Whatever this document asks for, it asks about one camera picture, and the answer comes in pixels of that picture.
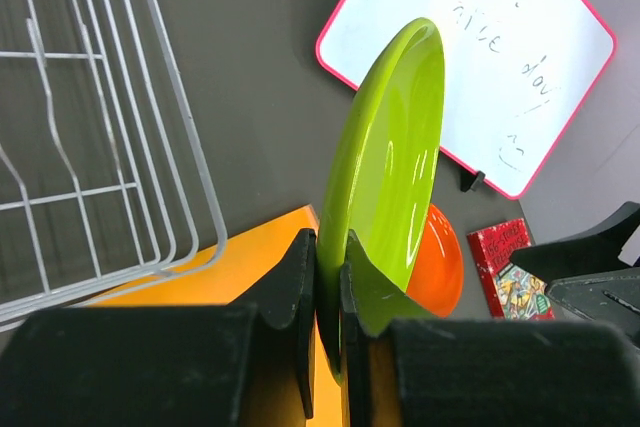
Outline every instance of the white wire rack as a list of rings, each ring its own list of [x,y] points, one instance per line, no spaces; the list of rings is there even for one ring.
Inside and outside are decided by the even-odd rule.
[[[0,331],[36,309],[87,302],[139,277],[163,282],[211,266],[227,232],[158,1],[3,3]],[[84,79],[79,90],[89,94],[74,97],[80,83],[72,78]],[[18,92],[22,82],[26,93]],[[169,107],[159,84],[173,94]],[[187,148],[178,153],[180,139]],[[192,260],[203,242],[185,164],[197,172],[217,249],[176,274],[170,269]]]

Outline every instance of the metal wire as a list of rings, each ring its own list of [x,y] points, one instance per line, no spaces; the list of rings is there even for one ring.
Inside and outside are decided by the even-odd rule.
[[[82,52],[73,52],[71,48],[69,52],[48,52],[42,36],[43,30],[48,26],[39,21],[38,2],[24,1],[29,15],[25,19],[25,25],[30,50],[21,51],[15,47],[13,50],[3,50],[0,51],[0,59],[13,59],[13,62],[26,63],[35,61],[45,102],[44,106],[33,106],[33,108],[46,116],[48,135],[53,143],[55,154],[61,160],[73,189],[71,192],[31,197],[29,192],[37,189],[31,187],[21,175],[20,172],[25,166],[11,159],[6,144],[3,144],[3,139],[0,138],[0,165],[4,165],[9,174],[8,179],[12,180],[19,191],[19,198],[0,197],[0,222],[2,222],[2,215],[9,211],[18,210],[24,213],[30,245],[22,245],[22,248],[33,251],[40,281],[39,293],[24,295],[0,304],[0,331],[14,327],[25,315],[34,310],[69,302],[76,302],[78,305],[91,303],[95,298],[90,297],[87,300],[88,296],[136,278],[155,276],[151,282],[107,297],[122,295],[154,283],[166,282],[179,275],[209,268],[222,255],[227,242],[227,231],[213,180],[200,144],[158,0],[145,0],[147,13],[166,64],[166,74],[175,95],[175,108],[178,109],[183,121],[183,133],[197,169],[201,193],[206,199],[208,217],[218,240],[215,253],[207,262],[180,273],[175,273],[172,269],[193,260],[200,247],[201,239],[189,204],[183,169],[176,161],[173,147],[176,140],[174,135],[167,131],[166,121],[163,118],[167,107],[160,104],[161,101],[154,88],[154,76],[149,69],[147,47],[143,44],[137,18],[140,10],[134,8],[133,0],[68,0],[72,23],[77,29]],[[115,1],[123,6],[124,15],[116,12]],[[132,40],[133,49],[127,47],[130,44],[125,46],[122,40],[123,35],[129,36]],[[110,48],[107,47],[107,39],[110,41]],[[117,64],[121,83],[115,79],[109,58],[111,54],[115,54],[114,65]],[[93,93],[97,98],[96,105],[89,105],[86,108],[96,109],[99,113],[99,127],[106,136],[107,151],[111,157],[110,163],[105,163],[104,168],[109,169],[109,165],[113,166],[115,179],[117,179],[114,185],[100,187],[83,185],[78,170],[81,167],[74,165],[65,146],[64,133],[59,128],[59,123],[66,119],[58,118],[56,115],[59,109],[56,107],[56,95],[50,81],[51,62],[73,62],[74,65],[81,65],[86,69],[93,85]],[[142,89],[136,88],[137,84],[132,79],[131,72],[134,70],[142,76]],[[146,100],[144,105],[141,105],[140,99],[143,96]],[[143,108],[147,109],[146,112],[153,119],[152,122],[145,120]],[[149,135],[158,139],[156,143],[150,141]],[[164,165],[165,169],[168,168],[168,178],[167,175],[159,174],[159,163]],[[101,265],[101,257],[96,247],[96,234],[90,222],[87,206],[87,199],[99,199],[114,194],[119,194],[124,209],[121,223],[129,232],[138,262],[136,265],[118,266],[115,270],[113,266],[106,268]],[[86,244],[86,261],[91,265],[93,273],[88,279],[52,287],[48,270],[48,254],[43,251],[41,240],[44,227],[39,224],[38,218],[34,215],[33,207],[51,206],[65,201],[74,201],[78,209]],[[182,219],[188,231],[188,240],[184,236],[180,237],[180,241],[178,240],[176,220],[173,220],[175,214],[169,212],[168,204],[180,207]],[[179,252],[185,251],[183,255],[178,255]]]

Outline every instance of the white board with pink border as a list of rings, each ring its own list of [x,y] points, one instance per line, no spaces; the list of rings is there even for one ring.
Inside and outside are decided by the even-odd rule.
[[[436,23],[445,48],[442,151],[520,197],[611,60],[615,36],[586,0],[341,0],[318,60],[357,89],[417,17]]]

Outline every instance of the orange mat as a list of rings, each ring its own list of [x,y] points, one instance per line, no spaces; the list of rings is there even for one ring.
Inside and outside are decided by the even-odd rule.
[[[316,231],[318,229],[318,219],[309,205],[229,239],[221,259],[202,272],[113,297],[94,305],[226,304],[275,266],[298,231],[304,228]],[[214,249],[215,247],[211,247],[199,252],[192,262],[177,267],[176,271],[201,265],[211,257]],[[108,294],[132,285],[144,284],[149,280],[151,278],[125,284],[109,291]],[[315,342],[314,418],[308,421],[307,425],[340,426],[340,387],[331,376],[317,327]]]

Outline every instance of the gray surface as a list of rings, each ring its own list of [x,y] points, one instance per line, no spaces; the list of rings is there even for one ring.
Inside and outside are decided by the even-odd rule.
[[[538,242],[591,227],[640,201],[640,9],[637,0],[590,0],[618,37],[618,52],[522,199]],[[622,259],[640,256],[640,232]]]
[[[337,1],[159,0],[231,235],[306,203],[321,211],[353,98],[314,55]],[[148,29],[148,22],[141,27]],[[167,114],[179,121],[175,112]],[[190,200],[196,212],[203,210],[202,196]],[[488,317],[464,236],[521,216],[520,206],[485,187],[460,193],[457,167],[446,158],[433,201],[451,220],[465,255],[464,293],[454,317]],[[201,229],[205,243],[214,240],[210,226]]]

